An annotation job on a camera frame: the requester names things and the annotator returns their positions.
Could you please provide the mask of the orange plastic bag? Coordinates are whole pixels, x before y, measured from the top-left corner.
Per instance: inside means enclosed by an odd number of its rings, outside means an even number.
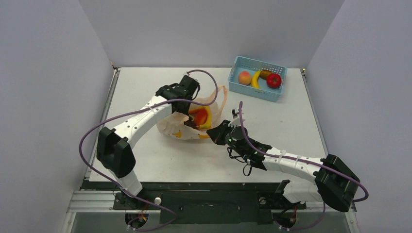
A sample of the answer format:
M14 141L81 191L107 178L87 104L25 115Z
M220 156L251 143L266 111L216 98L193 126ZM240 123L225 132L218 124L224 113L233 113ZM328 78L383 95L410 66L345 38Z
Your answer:
M212 103L208 106L191 104L189 114L174 112L156 124L161 134L180 140L208 139L206 131L216 127L221 122L223 108L227 101L228 89L224 85L218 86L208 98L196 98L199 103L209 103L216 94L223 96L221 103Z

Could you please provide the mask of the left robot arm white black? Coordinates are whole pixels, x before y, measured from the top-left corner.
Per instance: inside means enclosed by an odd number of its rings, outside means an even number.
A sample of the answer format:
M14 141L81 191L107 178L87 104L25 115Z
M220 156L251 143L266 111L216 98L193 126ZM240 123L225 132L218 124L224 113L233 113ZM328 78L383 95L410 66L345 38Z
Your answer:
M159 88L141 113L132 115L110 129L103 127L98 134L97 159L127 192L126 203L134 209L144 205L143 186L138 180L133 147L157 122L173 112L186 114L190 101L200 84L188 75L179 83Z

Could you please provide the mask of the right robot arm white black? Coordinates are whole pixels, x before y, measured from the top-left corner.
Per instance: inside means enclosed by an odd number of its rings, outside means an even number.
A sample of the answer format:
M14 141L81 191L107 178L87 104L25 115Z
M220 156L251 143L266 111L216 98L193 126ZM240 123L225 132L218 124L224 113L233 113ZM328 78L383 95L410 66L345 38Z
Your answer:
M250 138L246 129L231 125L228 120L206 133L213 143L227 146L229 154L236 153L235 160L249 167L278 171L309 182L293 184L284 181L274 194L274 201L280 207L316 201L324 202L334 210L348 212L354 202L360 180L336 155L311 158L287 153Z

